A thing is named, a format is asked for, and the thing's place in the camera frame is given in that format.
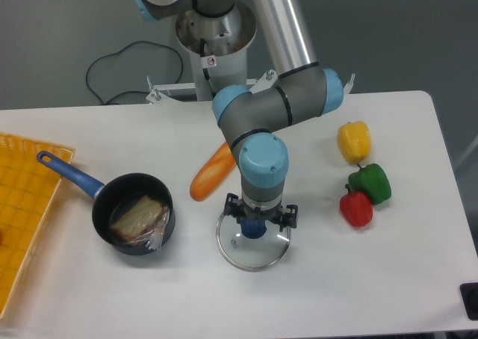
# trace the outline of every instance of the warning sticker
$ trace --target warning sticker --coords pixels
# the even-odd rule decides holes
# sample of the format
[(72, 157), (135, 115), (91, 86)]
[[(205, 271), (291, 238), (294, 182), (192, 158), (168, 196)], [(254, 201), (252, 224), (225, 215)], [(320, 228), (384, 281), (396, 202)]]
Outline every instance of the warning sticker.
[(217, 66), (216, 57), (214, 55), (208, 55), (207, 57), (201, 57), (201, 66), (203, 69), (212, 68)]

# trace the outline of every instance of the green bell pepper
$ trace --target green bell pepper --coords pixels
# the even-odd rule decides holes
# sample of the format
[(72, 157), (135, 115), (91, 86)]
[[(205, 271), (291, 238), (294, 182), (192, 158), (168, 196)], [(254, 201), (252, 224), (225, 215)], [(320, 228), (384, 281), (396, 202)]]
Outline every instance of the green bell pepper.
[(372, 205), (378, 205), (391, 197), (390, 182), (385, 171), (378, 164), (357, 166), (360, 170), (349, 175), (352, 191), (365, 193)]

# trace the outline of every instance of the red bell pepper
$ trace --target red bell pepper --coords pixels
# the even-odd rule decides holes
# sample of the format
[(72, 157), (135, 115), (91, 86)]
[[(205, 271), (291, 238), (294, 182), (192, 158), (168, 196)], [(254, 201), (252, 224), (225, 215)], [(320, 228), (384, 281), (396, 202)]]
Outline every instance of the red bell pepper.
[(365, 193), (361, 191), (352, 192), (348, 184), (345, 185), (345, 188), (349, 193), (341, 198), (341, 212), (352, 227), (364, 227), (373, 217), (372, 202)]

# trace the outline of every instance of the glass lid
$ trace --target glass lid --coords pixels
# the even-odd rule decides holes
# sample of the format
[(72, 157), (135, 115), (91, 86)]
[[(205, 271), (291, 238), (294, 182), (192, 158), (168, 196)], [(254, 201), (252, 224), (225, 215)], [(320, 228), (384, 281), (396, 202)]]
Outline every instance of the glass lid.
[(238, 224), (233, 216), (221, 214), (216, 227), (217, 245), (234, 267), (257, 272), (272, 266), (287, 252), (291, 230), (279, 229), (270, 221), (243, 218)]

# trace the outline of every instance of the bell pepper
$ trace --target bell pepper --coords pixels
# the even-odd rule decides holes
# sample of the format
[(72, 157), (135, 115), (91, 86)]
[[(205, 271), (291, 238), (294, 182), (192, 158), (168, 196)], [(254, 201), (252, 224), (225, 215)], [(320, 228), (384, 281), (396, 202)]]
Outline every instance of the bell pepper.
[(352, 191), (361, 191), (367, 195), (372, 205), (378, 205), (391, 197), (390, 182), (385, 171), (378, 164), (359, 167), (358, 172), (349, 175)]
[(338, 148), (351, 164), (357, 164), (370, 154), (370, 132), (363, 121), (348, 122), (338, 129)]
[(345, 188), (348, 190), (348, 194), (341, 198), (341, 212), (352, 227), (364, 227), (373, 217), (372, 202), (365, 193), (352, 192), (348, 184), (345, 185)]

